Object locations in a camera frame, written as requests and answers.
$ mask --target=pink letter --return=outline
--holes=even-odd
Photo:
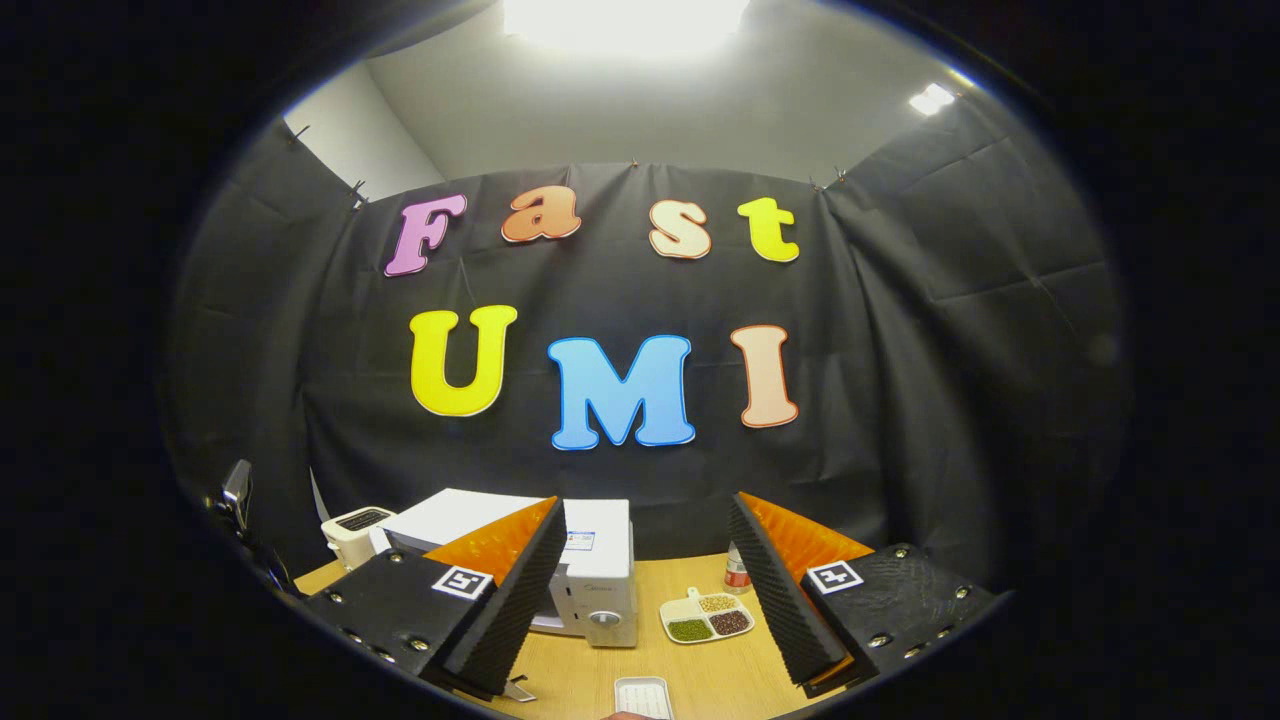
[[[742,424],[772,428],[795,420],[800,407],[787,398],[787,379],[782,374],[782,343],[787,331],[777,325],[748,325],[730,333],[728,340],[742,350],[746,365]]]
[[[410,205],[401,213],[404,215],[404,227],[401,229],[399,242],[396,243],[396,256],[387,264],[387,277],[407,275],[426,266],[426,258],[422,256],[422,241],[435,250],[444,241],[444,229],[449,227],[447,215],[431,215],[448,213],[457,218],[467,209],[467,199],[461,195],[451,195],[430,202]]]

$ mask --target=ceiling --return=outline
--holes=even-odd
[[[365,67],[445,179],[636,159],[826,184],[923,119],[911,95],[956,85],[879,22],[800,0],[751,0],[718,46],[650,59],[507,36],[494,3]]]

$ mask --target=red label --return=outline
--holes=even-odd
[[[746,573],[731,573],[724,570],[724,584],[731,588],[745,588],[751,584],[751,577]]]

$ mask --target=white tray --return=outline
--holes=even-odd
[[[699,601],[703,598],[712,598],[712,597],[727,597],[733,601],[733,606],[727,607],[724,610],[714,610],[712,612],[708,612],[703,610],[703,606]],[[746,629],[733,633],[732,635],[722,635],[717,633],[716,625],[712,625],[712,616],[722,615],[724,612],[733,612],[735,610],[746,616]],[[736,597],[733,597],[727,592],[698,594],[698,588],[689,588],[689,597],[686,598],[669,600],[667,602],[663,602],[662,607],[658,609],[658,618],[659,620],[662,620],[662,629],[663,632],[667,633],[667,637],[671,638],[671,642],[680,644],[696,644],[696,643],[718,641],[723,638],[735,638],[737,635],[742,635],[751,632],[751,628],[755,626],[755,618],[751,618],[751,612],[746,609],[745,605],[742,605],[740,600],[737,600]],[[668,628],[667,624],[678,623],[681,620],[701,620],[703,623],[707,623],[707,629],[712,632],[712,637],[701,641],[677,641],[675,637],[672,637],[671,628]]]
[[[618,678],[613,683],[613,711],[676,720],[671,712],[667,680],[662,678]]]

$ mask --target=white wall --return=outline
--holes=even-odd
[[[284,114],[284,123],[330,170],[370,201],[443,182],[387,104],[365,63],[352,65]]]

